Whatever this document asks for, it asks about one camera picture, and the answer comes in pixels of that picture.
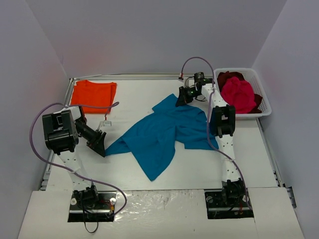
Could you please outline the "teal blue t shirt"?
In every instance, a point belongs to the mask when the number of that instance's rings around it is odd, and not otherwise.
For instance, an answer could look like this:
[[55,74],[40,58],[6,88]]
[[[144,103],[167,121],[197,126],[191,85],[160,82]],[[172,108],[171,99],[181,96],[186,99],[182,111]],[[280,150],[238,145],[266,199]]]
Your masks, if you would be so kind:
[[167,96],[122,136],[113,142],[105,154],[132,153],[150,181],[154,181],[170,165],[175,154],[175,142],[185,149],[212,150],[218,144],[206,134],[207,117],[203,110],[190,105],[176,107],[177,97]]

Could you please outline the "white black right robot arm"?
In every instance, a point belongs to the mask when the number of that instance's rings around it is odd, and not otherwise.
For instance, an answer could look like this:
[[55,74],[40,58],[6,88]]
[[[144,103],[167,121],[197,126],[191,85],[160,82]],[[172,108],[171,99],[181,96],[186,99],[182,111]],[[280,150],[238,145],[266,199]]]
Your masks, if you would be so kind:
[[208,100],[206,134],[209,145],[221,154],[222,190],[221,200],[228,206],[234,205],[247,194],[242,172],[235,162],[233,136],[235,132],[235,107],[227,104],[212,78],[204,73],[193,75],[194,86],[184,83],[179,87],[176,107],[191,103],[196,97]]

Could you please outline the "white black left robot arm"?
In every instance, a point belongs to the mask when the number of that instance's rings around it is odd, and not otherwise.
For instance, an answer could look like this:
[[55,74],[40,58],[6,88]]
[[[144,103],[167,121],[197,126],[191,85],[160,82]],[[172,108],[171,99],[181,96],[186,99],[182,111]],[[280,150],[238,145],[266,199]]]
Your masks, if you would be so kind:
[[106,133],[87,126],[81,106],[64,107],[62,110],[42,116],[45,144],[67,167],[72,180],[73,198],[80,208],[95,208],[100,203],[96,186],[89,180],[76,146],[79,138],[101,157],[105,157]]

